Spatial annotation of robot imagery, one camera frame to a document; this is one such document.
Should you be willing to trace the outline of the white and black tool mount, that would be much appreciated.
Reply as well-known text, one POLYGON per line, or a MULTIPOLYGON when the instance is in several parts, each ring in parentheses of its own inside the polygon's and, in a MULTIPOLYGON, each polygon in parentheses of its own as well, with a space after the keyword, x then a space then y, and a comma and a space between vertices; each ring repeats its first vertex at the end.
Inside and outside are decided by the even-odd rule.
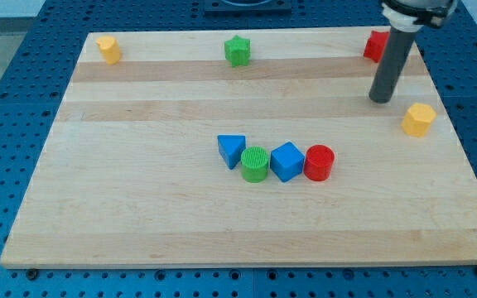
POLYGON ((457 5, 458 0, 381 0, 383 15, 403 32, 418 32, 424 26, 442 28, 457 5))

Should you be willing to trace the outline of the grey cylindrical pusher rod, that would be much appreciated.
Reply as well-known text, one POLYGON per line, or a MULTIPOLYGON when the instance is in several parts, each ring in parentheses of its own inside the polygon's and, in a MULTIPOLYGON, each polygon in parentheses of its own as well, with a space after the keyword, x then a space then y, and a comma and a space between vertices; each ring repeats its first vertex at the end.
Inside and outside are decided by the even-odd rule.
POLYGON ((391 100, 416 35, 416 32, 391 27, 369 90, 369 98, 375 103, 388 103, 391 100))

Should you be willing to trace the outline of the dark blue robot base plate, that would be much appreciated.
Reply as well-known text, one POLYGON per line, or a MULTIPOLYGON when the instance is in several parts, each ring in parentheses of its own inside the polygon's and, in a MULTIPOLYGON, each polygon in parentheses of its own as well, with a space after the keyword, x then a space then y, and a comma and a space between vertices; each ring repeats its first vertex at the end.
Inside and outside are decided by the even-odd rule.
POLYGON ((224 13, 291 12, 291 0, 203 0, 205 15, 224 13))

